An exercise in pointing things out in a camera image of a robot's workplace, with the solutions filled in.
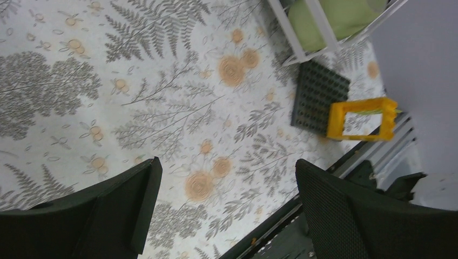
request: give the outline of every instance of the white dish rack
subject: white dish rack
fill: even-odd
[[[304,51],[299,42],[299,39],[296,36],[296,33],[293,30],[293,27],[291,26],[291,23],[289,22],[288,16],[286,15],[286,11],[289,9],[290,6],[284,8],[281,5],[280,0],[268,0],[294,52],[294,54],[283,63],[283,66],[289,66],[295,63],[303,63],[321,54],[339,51],[345,47],[352,46],[353,44],[366,38],[375,30],[375,28],[377,28],[382,22],[384,22],[388,17],[390,17],[395,11],[397,11],[399,8],[401,8],[401,6],[403,6],[407,2],[407,0],[390,1],[387,9],[377,19],[372,21],[370,25],[364,28],[361,32],[359,32],[356,35],[352,35],[346,39],[337,40],[329,24],[329,21],[326,18],[325,12],[321,8],[319,0],[302,1],[304,1],[308,5],[308,8],[310,9],[313,18],[315,19],[315,22],[318,26],[318,29],[320,30],[321,35],[323,36],[324,41],[326,42],[327,47],[316,52]]]

